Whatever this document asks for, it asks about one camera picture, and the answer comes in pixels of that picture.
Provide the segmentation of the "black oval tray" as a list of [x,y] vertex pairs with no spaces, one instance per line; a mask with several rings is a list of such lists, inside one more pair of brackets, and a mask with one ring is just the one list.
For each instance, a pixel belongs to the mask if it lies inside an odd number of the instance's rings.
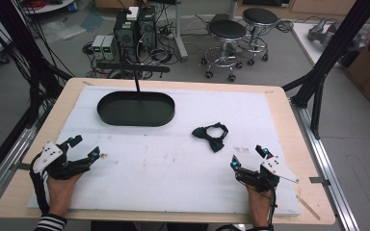
[[175,103],[162,92],[119,90],[103,96],[96,109],[109,125],[158,127],[173,119]]

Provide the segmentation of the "black computer tower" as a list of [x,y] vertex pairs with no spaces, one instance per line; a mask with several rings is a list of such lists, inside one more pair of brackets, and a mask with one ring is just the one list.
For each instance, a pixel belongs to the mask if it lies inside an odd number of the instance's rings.
[[143,48],[151,51],[156,48],[156,9],[154,6],[141,8],[139,11],[139,28]]
[[119,56],[123,63],[136,63],[139,28],[136,20],[128,20],[128,10],[118,13],[114,26],[114,35],[117,42]]

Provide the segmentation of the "white foam mat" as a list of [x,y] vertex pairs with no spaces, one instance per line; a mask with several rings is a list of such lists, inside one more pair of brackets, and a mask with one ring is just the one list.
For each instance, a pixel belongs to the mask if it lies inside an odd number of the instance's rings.
[[77,183],[74,209],[245,214],[247,190],[235,179],[232,156],[257,170],[257,145],[283,155],[264,93],[169,90],[175,115],[159,127],[104,123],[96,106],[108,93],[83,88],[58,137],[82,136],[71,160],[101,150]]

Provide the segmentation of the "grey table leg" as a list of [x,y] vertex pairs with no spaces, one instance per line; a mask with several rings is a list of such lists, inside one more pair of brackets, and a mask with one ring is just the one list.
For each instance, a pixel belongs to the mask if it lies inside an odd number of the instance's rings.
[[181,36],[181,0],[174,0],[174,5],[175,5],[174,39],[180,56],[179,60],[181,62],[186,62],[189,56]]

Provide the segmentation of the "aluminium rail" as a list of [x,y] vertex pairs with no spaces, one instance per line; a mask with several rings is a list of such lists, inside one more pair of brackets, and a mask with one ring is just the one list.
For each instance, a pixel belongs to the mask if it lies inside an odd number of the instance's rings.
[[0,146],[0,192],[15,173],[11,166],[21,163],[48,116],[44,109],[39,110],[35,119],[30,118],[30,113],[27,109]]
[[319,177],[330,180],[330,186],[323,188],[327,193],[334,216],[339,220],[344,231],[360,231],[357,220],[330,162],[328,153],[322,141],[317,139],[310,129],[311,115],[308,109],[299,108],[294,104],[291,104],[291,108],[302,129],[302,134]]

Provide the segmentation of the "black metal frame strut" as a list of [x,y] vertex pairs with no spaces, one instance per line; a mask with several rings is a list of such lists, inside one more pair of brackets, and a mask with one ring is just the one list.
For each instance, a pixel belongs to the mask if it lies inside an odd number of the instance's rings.
[[0,0],[0,43],[29,84],[28,126],[50,110],[74,75],[57,67],[39,24],[30,23],[17,0]]
[[306,75],[282,87],[284,91],[300,87],[299,91],[291,97],[291,101],[301,109],[305,109],[309,99],[313,98],[309,128],[317,140],[320,139],[319,121],[325,80],[369,17],[370,0],[356,0],[315,65]]

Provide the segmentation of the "black round stool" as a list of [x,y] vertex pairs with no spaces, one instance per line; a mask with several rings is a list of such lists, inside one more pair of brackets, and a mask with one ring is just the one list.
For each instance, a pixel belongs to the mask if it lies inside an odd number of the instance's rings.
[[269,58],[269,47],[263,36],[276,26],[278,17],[266,9],[249,8],[243,11],[242,19],[247,33],[238,43],[238,46],[243,51],[251,54],[251,57],[247,60],[247,64],[255,64],[258,54],[261,54],[262,60],[267,62]]
[[200,63],[207,66],[205,71],[205,77],[207,79],[213,77],[211,68],[215,66],[227,68],[229,70],[227,79],[230,82],[236,80],[233,68],[240,69],[243,67],[243,64],[239,56],[231,48],[231,45],[242,40],[245,34],[245,27],[233,20],[215,20],[209,24],[208,35],[218,40],[221,44],[219,46],[209,47],[200,59]]

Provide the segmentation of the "thin wooden stick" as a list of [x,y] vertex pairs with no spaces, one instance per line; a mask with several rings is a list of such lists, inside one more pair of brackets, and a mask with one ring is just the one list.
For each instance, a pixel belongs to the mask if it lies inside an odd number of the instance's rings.
[[301,202],[301,204],[308,210],[309,213],[312,214],[317,220],[320,220],[321,217],[312,209],[312,207],[299,195],[296,195],[297,199]]

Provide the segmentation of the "black T-shaped stand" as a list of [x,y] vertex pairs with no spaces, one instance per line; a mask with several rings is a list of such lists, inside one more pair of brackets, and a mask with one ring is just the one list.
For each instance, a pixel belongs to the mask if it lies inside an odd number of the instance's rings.
[[141,64],[116,64],[114,62],[107,62],[107,61],[98,62],[96,66],[102,69],[119,69],[119,70],[133,71],[137,92],[141,91],[140,84],[139,84],[139,78],[138,78],[139,71],[150,71],[150,72],[160,72],[160,73],[169,73],[171,71],[166,66],[141,65]]

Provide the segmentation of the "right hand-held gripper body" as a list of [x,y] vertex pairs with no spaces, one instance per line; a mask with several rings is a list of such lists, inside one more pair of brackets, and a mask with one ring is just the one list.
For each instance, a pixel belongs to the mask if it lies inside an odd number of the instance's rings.
[[293,183],[299,182],[299,178],[278,157],[263,160],[259,170],[256,171],[246,169],[241,164],[240,169],[234,171],[234,173],[237,181],[254,187],[259,193],[274,190],[279,183],[279,178],[284,178]]

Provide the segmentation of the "person's right hand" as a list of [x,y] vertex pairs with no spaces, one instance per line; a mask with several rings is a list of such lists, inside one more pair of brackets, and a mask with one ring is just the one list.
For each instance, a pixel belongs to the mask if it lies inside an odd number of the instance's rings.
[[247,187],[248,203],[254,228],[268,228],[268,215],[272,204],[272,192],[257,192],[254,187]]

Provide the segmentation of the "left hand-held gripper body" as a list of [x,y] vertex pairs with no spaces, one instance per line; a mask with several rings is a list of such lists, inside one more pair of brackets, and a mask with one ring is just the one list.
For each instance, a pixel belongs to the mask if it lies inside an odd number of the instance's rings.
[[70,141],[61,144],[49,141],[42,149],[38,162],[32,164],[32,172],[40,175],[46,172],[56,180],[66,180],[88,171],[93,163],[90,157],[77,161],[67,159],[68,150],[75,145],[76,143]]

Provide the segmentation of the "person's left hand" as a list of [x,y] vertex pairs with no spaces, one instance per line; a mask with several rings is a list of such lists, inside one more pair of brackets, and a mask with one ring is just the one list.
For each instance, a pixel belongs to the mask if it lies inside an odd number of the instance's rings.
[[64,217],[71,204],[75,186],[81,174],[72,176],[66,180],[57,180],[49,176],[47,186],[50,196],[49,213]]

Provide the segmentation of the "grey power supply unit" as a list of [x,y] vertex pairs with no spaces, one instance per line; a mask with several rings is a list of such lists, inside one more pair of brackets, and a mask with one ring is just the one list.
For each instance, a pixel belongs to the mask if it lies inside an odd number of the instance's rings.
[[114,36],[106,36],[104,38],[102,51],[105,60],[113,60],[117,56],[117,44]]
[[102,43],[104,41],[105,37],[103,35],[97,35],[92,42],[92,51],[94,53],[94,56],[97,60],[103,60],[104,54],[102,51]]

